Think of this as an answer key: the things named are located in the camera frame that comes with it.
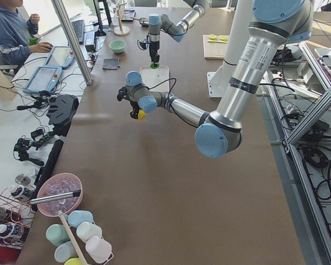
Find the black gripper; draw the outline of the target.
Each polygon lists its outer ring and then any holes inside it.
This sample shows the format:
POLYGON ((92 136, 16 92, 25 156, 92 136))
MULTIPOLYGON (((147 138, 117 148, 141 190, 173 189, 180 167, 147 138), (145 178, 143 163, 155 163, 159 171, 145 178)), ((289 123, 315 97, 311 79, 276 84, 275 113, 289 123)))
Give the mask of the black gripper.
POLYGON ((153 35, 151 33, 147 34, 148 48, 151 58, 150 66, 159 65, 159 44, 160 44, 160 35, 153 35))
POLYGON ((138 103, 131 98, 126 86, 123 86, 118 90, 118 94, 116 98, 119 102, 122 101, 123 99, 129 101, 132 106, 132 110, 130 111, 130 117, 132 117, 133 119, 138 119, 140 107, 138 106, 138 103))

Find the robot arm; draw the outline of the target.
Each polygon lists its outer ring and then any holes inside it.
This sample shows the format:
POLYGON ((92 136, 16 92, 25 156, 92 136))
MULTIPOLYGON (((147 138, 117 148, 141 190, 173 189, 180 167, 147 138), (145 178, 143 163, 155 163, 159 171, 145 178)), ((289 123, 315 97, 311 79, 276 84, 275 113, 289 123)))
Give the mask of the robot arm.
POLYGON ((235 150, 242 141, 241 118, 260 85, 277 49, 310 38, 313 1, 254 1, 248 41, 216 110, 206 112, 174 96, 146 86, 141 74, 131 71, 117 99, 128 100, 131 116, 162 107, 196 128, 197 149, 210 158, 235 150))
POLYGON ((158 68, 161 31, 167 33, 176 42, 181 42, 187 31, 194 25, 195 21, 205 15, 210 6, 208 1, 185 1, 192 7, 179 22, 172 22, 166 14, 152 13, 148 16, 148 34, 146 47, 148 47, 151 58, 151 68, 158 68))

